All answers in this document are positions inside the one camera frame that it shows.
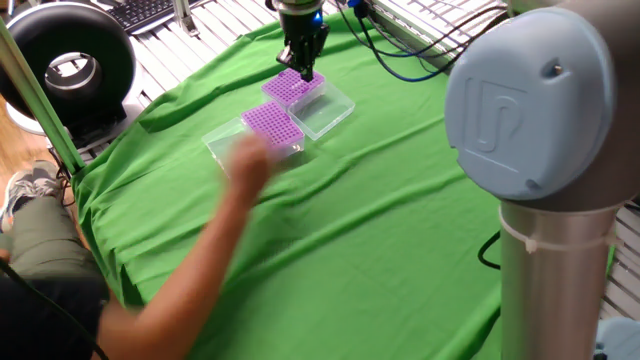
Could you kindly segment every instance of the clear plastic box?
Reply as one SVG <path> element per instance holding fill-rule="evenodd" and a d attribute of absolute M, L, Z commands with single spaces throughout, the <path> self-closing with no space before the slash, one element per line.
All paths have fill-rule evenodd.
<path fill-rule="evenodd" d="M 324 93 L 304 106 L 292 105 L 287 113 L 312 140 L 318 140 L 347 116 L 356 104 L 328 81 Z"/>
<path fill-rule="evenodd" d="M 241 118 L 237 117 L 203 136 L 202 142 L 207 145 L 213 158 L 222 170 L 226 172 L 231 146 L 240 139 L 242 135 L 250 132 L 251 129 Z"/>
<path fill-rule="evenodd" d="M 203 136 L 202 141 L 226 172 L 232 145 L 252 132 L 268 139 L 278 160 L 304 150 L 304 133 L 275 101 L 245 111 Z"/>
<path fill-rule="evenodd" d="M 267 100 L 276 100 L 312 140 L 319 139 L 349 116 L 355 104 L 324 76 L 314 72 L 307 83 L 287 69 L 262 86 Z"/>

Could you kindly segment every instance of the green fabric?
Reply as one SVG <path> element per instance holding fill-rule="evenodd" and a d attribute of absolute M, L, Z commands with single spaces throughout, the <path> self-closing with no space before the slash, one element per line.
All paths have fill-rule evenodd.
<path fill-rule="evenodd" d="M 265 190 L 192 358 L 470 359 L 499 312 L 500 274 L 476 259 L 498 203 L 448 146 L 447 78 L 398 81 L 327 21 L 317 70 L 356 109 Z M 241 37 L 73 178 L 121 300 L 151 300 L 196 241 L 223 184 L 201 137 L 261 103 L 282 38 L 277 24 Z M 390 63 L 424 74 L 414 59 Z"/>

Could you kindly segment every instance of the shoe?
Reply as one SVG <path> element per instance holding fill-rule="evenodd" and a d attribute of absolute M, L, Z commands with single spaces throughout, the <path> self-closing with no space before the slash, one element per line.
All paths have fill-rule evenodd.
<path fill-rule="evenodd" d="M 38 197 L 52 196 L 60 199 L 62 188 L 56 178 L 58 167 L 45 160 L 37 160 L 32 164 L 33 186 Z"/>
<path fill-rule="evenodd" d="M 4 193 L 4 205 L 0 213 L 0 231 L 6 233 L 13 226 L 13 214 L 28 201 L 36 198 L 31 170 L 13 174 Z"/>

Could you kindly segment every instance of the green pole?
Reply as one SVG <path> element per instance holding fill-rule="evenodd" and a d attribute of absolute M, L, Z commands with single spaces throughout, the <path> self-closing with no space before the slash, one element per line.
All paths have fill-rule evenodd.
<path fill-rule="evenodd" d="M 0 66 L 9 75 L 69 172 L 77 173 L 85 166 L 84 161 L 80 158 L 78 150 L 2 20 L 0 20 Z"/>

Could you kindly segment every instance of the wooden floor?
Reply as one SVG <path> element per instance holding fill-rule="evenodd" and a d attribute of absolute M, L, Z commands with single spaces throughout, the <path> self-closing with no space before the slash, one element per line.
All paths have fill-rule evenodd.
<path fill-rule="evenodd" d="M 0 204 L 4 203 L 7 181 L 34 160 L 53 161 L 45 138 L 29 134 L 11 122 L 0 97 Z"/>

